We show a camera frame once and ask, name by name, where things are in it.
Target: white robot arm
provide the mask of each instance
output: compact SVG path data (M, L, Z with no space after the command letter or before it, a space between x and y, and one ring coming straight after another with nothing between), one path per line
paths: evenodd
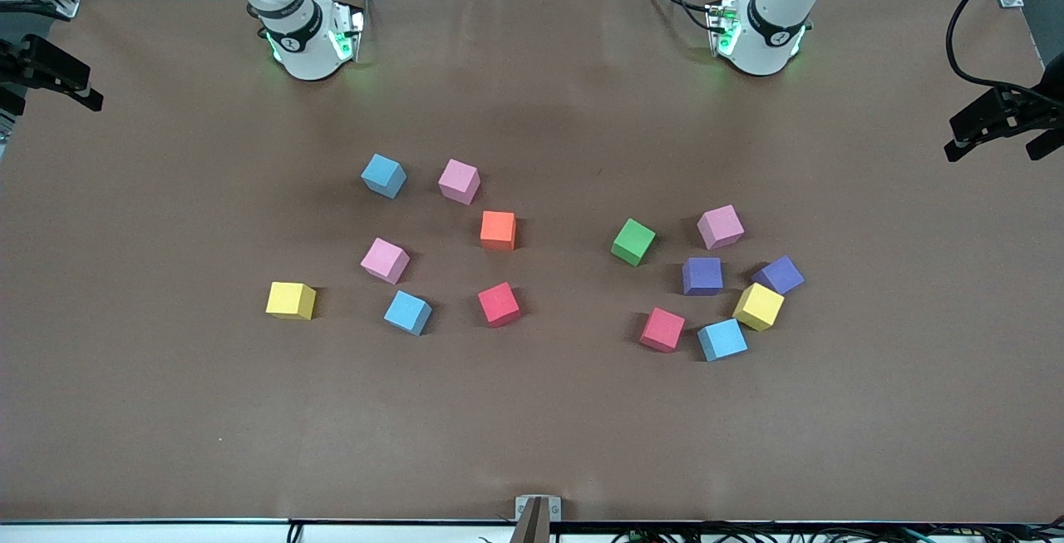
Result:
M266 28L266 39L285 70L299 80L321 80L355 59L362 10L332 0L248 0Z
M725 0L710 10L710 46L736 68L770 76L797 54L816 0Z

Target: orange cube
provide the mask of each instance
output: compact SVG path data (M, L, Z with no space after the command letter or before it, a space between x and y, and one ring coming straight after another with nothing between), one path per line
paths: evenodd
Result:
M480 245L488 250L513 250L517 243L517 217L513 213L484 211Z

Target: green cube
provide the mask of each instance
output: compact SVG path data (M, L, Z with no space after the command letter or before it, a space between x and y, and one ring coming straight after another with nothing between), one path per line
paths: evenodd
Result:
M625 227L620 228L617 238L613 241L613 254L632 266L639 266L639 261L650 248L651 241L654 241L654 232L628 219Z

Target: red cube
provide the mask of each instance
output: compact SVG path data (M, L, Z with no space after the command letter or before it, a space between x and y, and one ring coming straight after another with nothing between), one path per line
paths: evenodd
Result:
M639 343L658 351L672 352L680 342L681 331L683 331L682 316L654 308L653 312L650 312L650 318L647 319L647 326L643 327Z
M521 309L517 307L517 298L514 297L510 283L499 283L491 290L483 290L477 297L480 298L480 306L484 309L488 327L502 327L521 316Z

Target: yellow cube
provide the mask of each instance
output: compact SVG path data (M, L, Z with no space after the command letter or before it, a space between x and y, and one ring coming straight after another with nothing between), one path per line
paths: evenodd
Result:
M776 323L776 315L780 313L783 306L783 296L772 292L760 283L749 285L743 292L735 307L733 318L752 328L754 331L764 331Z
M317 292L302 283L275 281L269 287L266 313L278 318L309 320L314 315L314 298Z

